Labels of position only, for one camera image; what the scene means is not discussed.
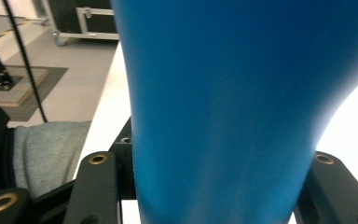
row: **gray pants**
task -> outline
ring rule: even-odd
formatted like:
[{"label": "gray pants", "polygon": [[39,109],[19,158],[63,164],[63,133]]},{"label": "gray pants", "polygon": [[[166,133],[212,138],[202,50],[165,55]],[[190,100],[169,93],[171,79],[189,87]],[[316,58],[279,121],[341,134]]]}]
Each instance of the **gray pants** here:
[{"label": "gray pants", "polygon": [[16,184],[38,197],[72,180],[90,122],[50,122],[17,127],[13,166]]}]

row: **blue plastic object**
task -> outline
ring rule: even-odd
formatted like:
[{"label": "blue plastic object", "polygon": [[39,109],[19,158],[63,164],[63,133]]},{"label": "blue plastic object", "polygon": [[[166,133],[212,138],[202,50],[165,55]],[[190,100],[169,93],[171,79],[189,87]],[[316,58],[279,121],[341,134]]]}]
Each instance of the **blue plastic object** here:
[{"label": "blue plastic object", "polygon": [[143,223],[284,223],[358,85],[358,0],[112,0]]}]

